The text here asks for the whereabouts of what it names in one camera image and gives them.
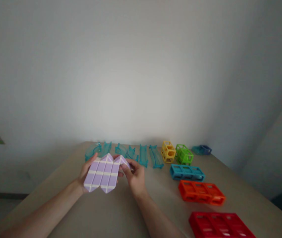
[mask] toy piece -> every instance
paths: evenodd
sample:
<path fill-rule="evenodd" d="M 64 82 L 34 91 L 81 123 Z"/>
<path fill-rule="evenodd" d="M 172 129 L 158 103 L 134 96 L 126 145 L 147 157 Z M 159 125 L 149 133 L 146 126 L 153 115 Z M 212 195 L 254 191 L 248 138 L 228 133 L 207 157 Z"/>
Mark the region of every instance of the toy piece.
<path fill-rule="evenodd" d="M 192 212 L 189 223 L 196 238 L 256 238 L 235 213 Z"/>
<path fill-rule="evenodd" d="M 112 147 L 112 141 L 111 141 L 109 144 L 107 144 L 107 142 L 104 142 L 99 157 L 102 158 L 102 157 L 105 156 L 106 154 L 110 153 L 111 147 Z"/>
<path fill-rule="evenodd" d="M 191 149 L 196 155 L 210 155 L 212 149 L 206 145 L 193 146 Z"/>
<path fill-rule="evenodd" d="M 136 155 L 135 154 L 135 148 L 132 149 L 132 147 L 129 145 L 129 149 L 128 149 L 128 152 L 127 152 L 127 158 L 129 159 L 133 159 L 135 160 L 136 162 L 139 161 L 139 155 Z"/>
<path fill-rule="evenodd" d="M 213 183 L 181 180 L 178 189 L 186 202 L 208 203 L 222 206 L 226 200 L 225 195 Z"/>
<path fill-rule="evenodd" d="M 115 147 L 115 153 L 123 155 L 123 157 L 127 157 L 128 152 L 124 145 L 120 145 L 120 143 L 118 143 L 118 146 Z"/>
<path fill-rule="evenodd" d="M 100 142 L 94 143 L 86 150 L 85 161 L 87 162 L 96 152 L 101 152 Z"/>
<path fill-rule="evenodd" d="M 153 169 L 155 168 L 163 168 L 164 164 L 162 161 L 162 157 L 160 155 L 160 152 L 158 152 L 156 145 L 155 146 L 149 146 L 149 151 L 150 151 L 150 157 L 152 159 L 153 163 Z"/>
<path fill-rule="evenodd" d="M 174 180 L 191 180 L 203 182 L 206 175 L 199 167 L 188 165 L 171 165 L 170 174 Z"/>
<path fill-rule="evenodd" d="M 110 154 L 106 154 L 102 158 L 96 158 L 87 173 L 84 187 L 89 192 L 94 191 L 99 186 L 105 193 L 112 191 L 117 184 L 120 164 L 126 164 L 131 169 L 131 166 L 122 155 L 115 160 Z"/>
<path fill-rule="evenodd" d="M 171 164 L 174 161 L 176 150 L 170 141 L 163 141 L 161 155 L 165 163 Z"/>
<path fill-rule="evenodd" d="M 176 161 L 181 165 L 190 165 L 193 161 L 194 155 L 189 149 L 187 149 L 185 145 L 177 144 L 175 158 Z"/>
<path fill-rule="evenodd" d="M 140 144 L 140 165 L 143 165 L 144 167 L 147 168 L 148 159 L 147 159 L 146 147 L 147 145 L 142 146 Z"/>

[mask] left hand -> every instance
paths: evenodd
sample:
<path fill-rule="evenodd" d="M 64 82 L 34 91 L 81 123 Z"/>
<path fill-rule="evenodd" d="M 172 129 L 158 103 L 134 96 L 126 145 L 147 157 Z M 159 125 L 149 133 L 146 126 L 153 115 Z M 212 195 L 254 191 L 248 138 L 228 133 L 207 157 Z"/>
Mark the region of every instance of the left hand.
<path fill-rule="evenodd" d="M 86 163 L 84 163 L 84 165 L 81 167 L 81 171 L 80 171 L 80 174 L 79 174 L 79 177 L 77 178 L 77 180 L 78 180 L 78 182 L 79 182 L 79 186 L 80 186 L 80 188 L 81 188 L 83 194 L 88 192 L 88 190 L 84 187 L 84 181 L 85 181 L 85 179 L 86 179 L 87 173 L 88 173 L 88 171 L 89 171 L 89 168 L 90 168 L 92 162 L 94 162 L 97 157 L 98 157 L 98 153 L 95 153 L 95 154 L 93 155 L 93 157 L 91 157 L 91 158 L 90 158 Z M 123 177 L 123 173 L 122 173 L 122 172 L 119 172 L 119 173 L 118 173 L 118 177 Z"/>

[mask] purple folded block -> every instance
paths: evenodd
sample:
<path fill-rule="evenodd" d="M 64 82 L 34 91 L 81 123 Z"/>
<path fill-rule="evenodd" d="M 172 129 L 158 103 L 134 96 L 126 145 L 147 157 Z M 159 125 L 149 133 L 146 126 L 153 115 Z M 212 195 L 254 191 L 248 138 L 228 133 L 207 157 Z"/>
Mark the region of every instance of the purple folded block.
<path fill-rule="evenodd" d="M 106 154 L 102 158 L 96 158 L 90 166 L 84 181 L 84 187 L 89 192 L 99 186 L 105 193 L 112 191 L 117 184 L 120 164 L 126 164 L 131 169 L 131 166 L 122 155 L 115 160 L 110 154 Z"/>

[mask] yellow cube frame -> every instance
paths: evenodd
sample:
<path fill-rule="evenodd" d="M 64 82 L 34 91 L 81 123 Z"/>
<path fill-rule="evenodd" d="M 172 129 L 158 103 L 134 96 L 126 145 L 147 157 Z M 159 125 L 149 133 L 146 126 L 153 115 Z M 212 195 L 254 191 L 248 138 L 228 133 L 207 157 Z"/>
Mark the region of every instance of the yellow cube frame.
<path fill-rule="evenodd" d="M 165 163 L 171 164 L 175 159 L 176 150 L 170 141 L 163 141 L 161 155 Z"/>

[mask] beige table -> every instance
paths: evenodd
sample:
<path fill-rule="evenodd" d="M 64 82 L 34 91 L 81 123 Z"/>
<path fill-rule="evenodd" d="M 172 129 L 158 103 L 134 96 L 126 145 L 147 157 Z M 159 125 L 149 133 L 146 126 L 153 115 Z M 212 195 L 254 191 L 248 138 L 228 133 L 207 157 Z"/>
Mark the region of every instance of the beige table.
<path fill-rule="evenodd" d="M 76 178 L 84 163 L 85 151 L 91 143 L 80 144 L 58 169 L 0 223 L 0 231 L 37 209 Z M 111 154 L 115 154 L 115 146 L 112 144 Z M 165 164 L 162 170 L 153 169 L 149 155 L 148 159 L 148 168 L 145 169 L 147 189 L 153 200 L 186 236 L 194 237 L 188 223 L 192 211 L 216 211 L 238 214 L 257 238 L 282 238 L 282 211 L 216 157 L 195 155 L 192 165 L 200 167 L 206 174 L 205 182 L 215 183 L 227 196 L 223 207 L 184 202 L 177 188 L 178 182 L 172 180 L 169 174 L 170 165 Z M 120 238 L 148 236 L 126 178 L 119 178 L 117 187 L 109 194 L 98 188 L 82 196 L 50 235 Z"/>

